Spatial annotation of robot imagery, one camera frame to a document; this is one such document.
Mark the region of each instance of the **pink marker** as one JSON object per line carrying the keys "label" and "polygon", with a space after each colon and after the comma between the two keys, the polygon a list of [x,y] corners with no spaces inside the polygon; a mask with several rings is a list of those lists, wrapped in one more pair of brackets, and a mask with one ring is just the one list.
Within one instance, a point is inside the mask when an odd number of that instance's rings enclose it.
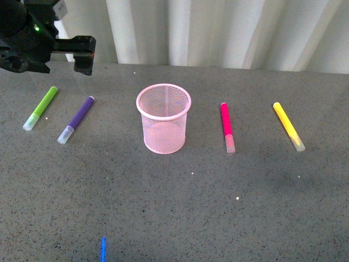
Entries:
{"label": "pink marker", "polygon": [[226,103],[222,103],[220,105],[220,113],[222,115],[222,123],[223,123],[223,130],[224,130],[224,136],[225,136],[225,144],[227,146],[227,152],[234,153],[235,145],[234,145],[234,138],[233,138],[233,130],[231,128],[229,109]]}

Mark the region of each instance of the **marker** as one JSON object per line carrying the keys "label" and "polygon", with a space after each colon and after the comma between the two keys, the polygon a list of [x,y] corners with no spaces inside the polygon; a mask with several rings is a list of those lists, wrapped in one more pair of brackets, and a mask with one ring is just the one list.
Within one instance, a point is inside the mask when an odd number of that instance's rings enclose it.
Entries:
{"label": "marker", "polygon": [[44,98],[41,100],[37,108],[33,111],[31,116],[28,118],[27,122],[23,125],[23,129],[25,131],[30,131],[33,129],[34,125],[39,120],[40,116],[43,114],[47,106],[51,103],[52,99],[55,97],[55,95],[58,92],[58,88],[55,86],[52,86],[50,90],[47,92],[47,94],[44,96]]}
{"label": "marker", "polygon": [[234,145],[234,138],[233,138],[233,130],[231,128],[229,109],[226,103],[222,103],[220,105],[220,113],[222,116],[222,123],[223,123],[223,130],[224,130],[224,137],[225,137],[227,152],[234,153],[235,145]]}
{"label": "marker", "polygon": [[305,146],[303,145],[299,135],[297,134],[295,128],[293,127],[291,121],[288,119],[284,109],[280,105],[279,102],[274,103],[273,108],[275,112],[278,114],[278,117],[280,118],[281,123],[284,125],[286,132],[290,136],[294,146],[296,147],[297,151],[304,151]]}
{"label": "marker", "polygon": [[100,262],[105,262],[105,249],[106,249],[106,239],[102,238],[102,245],[100,249]]}
{"label": "marker", "polygon": [[67,125],[63,133],[59,136],[57,139],[58,143],[64,145],[67,140],[70,138],[71,134],[74,132],[76,127],[80,124],[83,117],[86,115],[90,107],[94,103],[93,97],[88,97],[85,101],[85,103],[80,107],[76,115],[73,117],[73,119],[70,121],[70,123]]}

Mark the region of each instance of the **green marker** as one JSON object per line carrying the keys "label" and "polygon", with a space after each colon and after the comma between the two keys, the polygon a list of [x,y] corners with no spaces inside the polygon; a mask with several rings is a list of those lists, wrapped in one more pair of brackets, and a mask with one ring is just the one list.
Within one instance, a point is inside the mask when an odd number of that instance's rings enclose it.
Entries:
{"label": "green marker", "polygon": [[44,98],[41,100],[40,104],[35,108],[34,112],[28,118],[27,122],[23,125],[25,131],[30,131],[33,129],[36,122],[39,120],[40,116],[45,111],[46,107],[51,103],[52,99],[58,92],[58,88],[52,86]]}

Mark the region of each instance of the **cup rim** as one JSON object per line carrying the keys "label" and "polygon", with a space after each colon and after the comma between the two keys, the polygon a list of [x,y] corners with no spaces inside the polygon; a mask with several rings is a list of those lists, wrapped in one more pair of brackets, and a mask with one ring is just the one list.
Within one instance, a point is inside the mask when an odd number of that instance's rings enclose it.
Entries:
{"label": "cup rim", "polygon": [[[155,88],[155,87],[158,87],[158,86],[172,86],[172,87],[175,87],[175,88],[181,90],[186,95],[186,97],[188,99],[188,104],[186,105],[185,109],[182,112],[180,112],[180,113],[178,113],[176,115],[173,115],[173,116],[153,116],[153,115],[150,115],[150,114],[146,113],[140,106],[140,99],[141,99],[142,95],[145,92],[147,92],[149,89],[152,89],[152,88]],[[142,115],[144,115],[144,116],[146,116],[146,117],[148,117],[150,119],[157,120],[157,121],[171,121],[171,120],[175,120],[175,119],[177,119],[177,118],[179,118],[181,116],[184,116],[189,111],[189,109],[191,107],[191,97],[190,97],[189,93],[184,88],[182,88],[180,86],[177,86],[177,85],[174,85],[174,84],[155,84],[155,85],[148,86],[147,88],[143,89],[139,93],[139,95],[137,96],[137,99],[136,99],[136,106],[137,106],[138,111]]]}

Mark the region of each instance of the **green light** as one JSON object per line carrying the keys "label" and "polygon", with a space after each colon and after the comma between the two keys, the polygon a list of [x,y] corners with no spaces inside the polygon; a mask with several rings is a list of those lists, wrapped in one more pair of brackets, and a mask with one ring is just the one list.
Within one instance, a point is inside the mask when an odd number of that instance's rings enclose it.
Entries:
{"label": "green light", "polygon": [[40,27],[38,27],[38,25],[37,25],[36,23],[34,24],[34,29],[35,29],[35,31],[37,31],[37,32],[40,31]]}

